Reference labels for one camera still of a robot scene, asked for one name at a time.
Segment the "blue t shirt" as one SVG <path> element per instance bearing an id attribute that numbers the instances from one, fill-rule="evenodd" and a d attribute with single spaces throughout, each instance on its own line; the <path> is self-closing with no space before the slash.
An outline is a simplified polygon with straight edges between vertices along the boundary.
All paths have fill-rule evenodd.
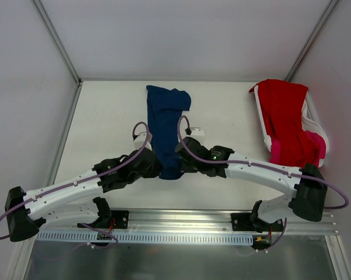
<path id="1" fill-rule="evenodd" d="M 175 152 L 178 145 L 177 124 L 182 113 L 189 111 L 191 97 L 183 90 L 147 85 L 148 127 L 151 146 L 163 170 L 162 180 L 177 180 L 182 176 L 181 159 Z"/>

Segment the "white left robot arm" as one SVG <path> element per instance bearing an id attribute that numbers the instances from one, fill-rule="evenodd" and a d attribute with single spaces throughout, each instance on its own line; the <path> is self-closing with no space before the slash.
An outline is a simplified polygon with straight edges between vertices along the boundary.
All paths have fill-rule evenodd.
<path id="1" fill-rule="evenodd" d="M 9 239 L 24 241 L 51 226 L 86 223 L 103 228 L 111 220 L 110 207 L 103 194 L 141 178 L 155 178 L 162 169 L 155 153 L 144 148 L 104 159 L 87 172 L 60 184 L 33 191 L 14 187 L 9 190 L 5 203 Z"/>

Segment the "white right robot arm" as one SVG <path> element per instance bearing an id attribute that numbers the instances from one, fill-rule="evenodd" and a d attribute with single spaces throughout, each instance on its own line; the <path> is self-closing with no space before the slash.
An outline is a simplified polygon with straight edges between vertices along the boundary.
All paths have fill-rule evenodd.
<path id="1" fill-rule="evenodd" d="M 328 187 L 318 167 L 312 164 L 289 167 L 253 161 L 224 146 L 207 149 L 191 137 L 178 143 L 175 152 L 181 158 L 184 173 L 242 179 L 280 192 L 279 197 L 254 204 L 248 225 L 258 233 L 286 218 L 298 217 L 309 222 L 322 219 Z"/>

